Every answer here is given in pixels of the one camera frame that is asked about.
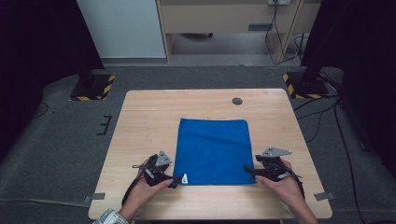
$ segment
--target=white wall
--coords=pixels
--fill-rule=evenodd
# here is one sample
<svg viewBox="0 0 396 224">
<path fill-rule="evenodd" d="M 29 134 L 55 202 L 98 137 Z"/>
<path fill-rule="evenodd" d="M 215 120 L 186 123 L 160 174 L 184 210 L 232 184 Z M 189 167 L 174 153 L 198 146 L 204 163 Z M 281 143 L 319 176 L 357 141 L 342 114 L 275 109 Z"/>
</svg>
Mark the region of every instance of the white wall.
<svg viewBox="0 0 396 224">
<path fill-rule="evenodd" d="M 78 0 L 101 58 L 165 58 L 155 0 Z"/>
</svg>

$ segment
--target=blue towel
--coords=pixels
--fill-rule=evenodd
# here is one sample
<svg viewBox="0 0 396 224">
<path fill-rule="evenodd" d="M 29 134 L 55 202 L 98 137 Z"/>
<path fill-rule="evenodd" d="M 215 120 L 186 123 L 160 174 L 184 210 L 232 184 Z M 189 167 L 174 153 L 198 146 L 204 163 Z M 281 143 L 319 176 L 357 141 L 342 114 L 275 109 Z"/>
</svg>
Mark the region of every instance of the blue towel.
<svg viewBox="0 0 396 224">
<path fill-rule="evenodd" d="M 178 128 L 174 176 L 185 185 L 254 184 L 244 165 L 253 167 L 245 120 L 182 119 Z"/>
</svg>

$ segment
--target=sleeve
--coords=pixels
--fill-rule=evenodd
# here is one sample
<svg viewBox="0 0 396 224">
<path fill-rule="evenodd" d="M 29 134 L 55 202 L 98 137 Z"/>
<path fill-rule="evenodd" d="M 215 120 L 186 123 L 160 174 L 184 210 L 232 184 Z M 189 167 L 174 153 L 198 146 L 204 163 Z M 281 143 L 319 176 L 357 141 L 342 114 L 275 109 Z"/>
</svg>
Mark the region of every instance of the sleeve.
<svg viewBox="0 0 396 224">
<path fill-rule="evenodd" d="M 93 224 L 129 224 L 128 221 L 120 216 L 116 211 L 109 208 L 107 209 L 102 216 L 95 220 Z"/>
</svg>

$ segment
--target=hand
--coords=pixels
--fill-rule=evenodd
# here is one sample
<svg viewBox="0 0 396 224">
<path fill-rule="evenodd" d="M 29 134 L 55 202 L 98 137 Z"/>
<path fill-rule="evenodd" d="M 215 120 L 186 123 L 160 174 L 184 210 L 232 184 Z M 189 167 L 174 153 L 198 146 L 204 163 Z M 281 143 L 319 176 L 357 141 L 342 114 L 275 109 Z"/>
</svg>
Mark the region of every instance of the hand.
<svg viewBox="0 0 396 224">
<path fill-rule="evenodd" d="M 136 177 L 140 176 L 143 170 L 139 170 Z M 173 179 L 164 180 L 155 186 L 150 186 L 145 178 L 140 179 L 134 188 L 131 190 L 125 204 L 122 206 L 119 214 L 124 217 L 128 222 L 131 222 L 134 215 L 142 208 L 154 195 L 158 192 L 166 189 Z"/>
<path fill-rule="evenodd" d="M 282 161 L 285 166 L 291 169 L 290 162 Z M 279 196 L 282 202 L 287 205 L 290 211 L 296 216 L 298 223 L 318 223 L 315 215 L 306 204 L 297 182 L 291 176 L 288 176 L 278 182 L 274 182 L 263 176 L 256 175 L 256 180 L 273 190 Z"/>
</svg>

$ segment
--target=hazard tape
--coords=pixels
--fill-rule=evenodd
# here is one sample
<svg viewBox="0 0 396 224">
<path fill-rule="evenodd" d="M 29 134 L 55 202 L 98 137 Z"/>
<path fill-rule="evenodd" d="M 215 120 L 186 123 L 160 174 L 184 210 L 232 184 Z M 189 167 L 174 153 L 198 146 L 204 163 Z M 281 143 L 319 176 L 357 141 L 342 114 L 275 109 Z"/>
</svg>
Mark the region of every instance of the hazard tape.
<svg viewBox="0 0 396 224">
<path fill-rule="evenodd" d="M 290 82 L 289 75 L 283 74 L 283 80 L 288 88 L 289 95 L 292 99 L 318 99 L 328 97 L 328 94 L 297 94 L 294 91 L 293 85 Z"/>
<path fill-rule="evenodd" d="M 77 97 L 72 97 L 70 98 L 71 101 L 90 101 L 90 100 L 104 100 L 108 93 L 110 92 L 111 86 L 113 85 L 113 81 L 116 76 L 109 76 L 107 84 L 103 90 L 103 93 L 101 95 L 96 95 L 96 96 L 89 96 L 89 95 L 80 95 Z"/>
</svg>

